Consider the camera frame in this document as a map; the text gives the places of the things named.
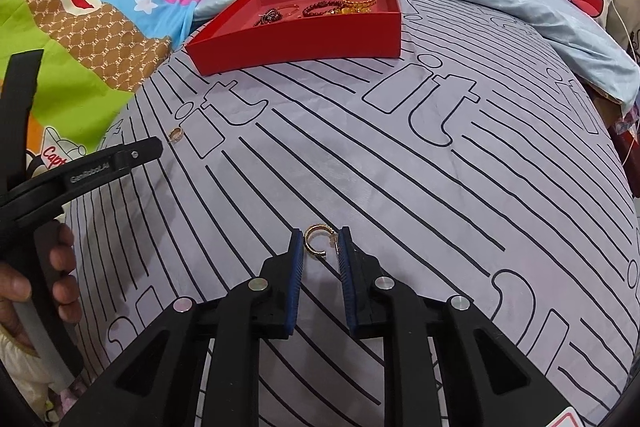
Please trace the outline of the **person's left hand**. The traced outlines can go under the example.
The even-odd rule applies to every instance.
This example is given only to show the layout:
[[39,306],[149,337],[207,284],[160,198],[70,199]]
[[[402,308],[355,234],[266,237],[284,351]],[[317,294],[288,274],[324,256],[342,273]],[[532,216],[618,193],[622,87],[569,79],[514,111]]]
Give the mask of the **person's left hand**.
[[[80,290],[73,272],[77,268],[72,230],[54,221],[56,239],[49,249],[48,259],[60,277],[52,285],[52,296],[58,316],[67,324],[77,324],[82,317]],[[14,303],[27,303],[32,297],[32,284],[27,277],[6,263],[1,263],[1,326],[22,348],[35,351],[26,329],[18,317]]]

